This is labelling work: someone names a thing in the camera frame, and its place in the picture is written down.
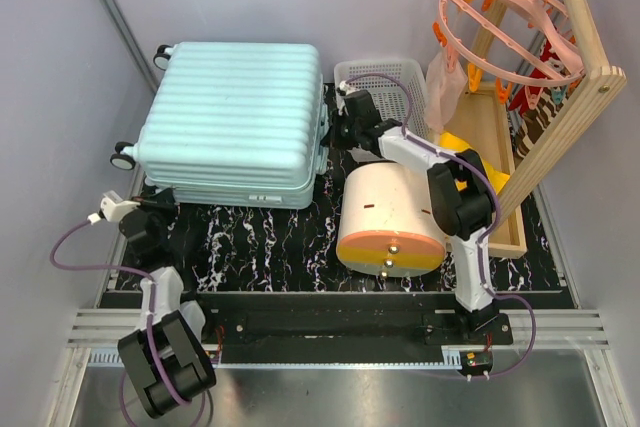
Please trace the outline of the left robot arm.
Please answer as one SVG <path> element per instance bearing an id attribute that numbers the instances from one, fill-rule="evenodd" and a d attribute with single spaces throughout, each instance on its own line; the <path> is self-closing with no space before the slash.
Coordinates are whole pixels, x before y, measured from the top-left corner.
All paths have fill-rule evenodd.
<path id="1" fill-rule="evenodd" d="M 170 189 L 133 199 L 119 221 L 140 282 L 142 312 L 134 331 L 117 344 L 125 371 L 146 413 L 160 418 L 216 384 L 202 343 L 215 333 L 216 319 L 185 292 L 169 242 L 178 204 Z"/>

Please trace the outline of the light blue hard-shell suitcase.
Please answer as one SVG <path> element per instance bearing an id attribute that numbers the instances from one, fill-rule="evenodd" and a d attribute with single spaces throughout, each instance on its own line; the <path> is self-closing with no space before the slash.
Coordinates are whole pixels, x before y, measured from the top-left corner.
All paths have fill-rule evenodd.
<path id="1" fill-rule="evenodd" d="M 134 143 L 140 166 L 179 203 L 301 210 L 326 172 L 329 130 L 319 51 L 310 44 L 180 42 L 153 57 L 164 75 Z"/>

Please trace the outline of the white round drum box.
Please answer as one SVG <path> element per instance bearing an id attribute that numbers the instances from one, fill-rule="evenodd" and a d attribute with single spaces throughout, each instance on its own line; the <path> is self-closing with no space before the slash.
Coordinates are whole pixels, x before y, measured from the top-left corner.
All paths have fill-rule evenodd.
<path id="1" fill-rule="evenodd" d="M 367 275 L 414 277 L 438 269 L 446 253 L 424 174 L 377 162 L 347 176 L 336 245 L 344 266 Z"/>

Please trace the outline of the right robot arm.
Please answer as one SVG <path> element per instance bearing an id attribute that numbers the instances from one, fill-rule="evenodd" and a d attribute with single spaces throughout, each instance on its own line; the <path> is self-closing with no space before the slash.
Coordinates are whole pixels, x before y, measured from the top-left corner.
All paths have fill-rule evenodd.
<path id="1" fill-rule="evenodd" d="M 476 343 L 497 324 L 489 285 L 488 236 L 499 207 L 479 154 L 454 152 L 383 119 L 366 90 L 341 87 L 343 107 L 328 139 L 376 156 L 345 180 L 336 255 L 347 268 L 380 277 L 412 277 L 455 264 L 453 328 Z"/>

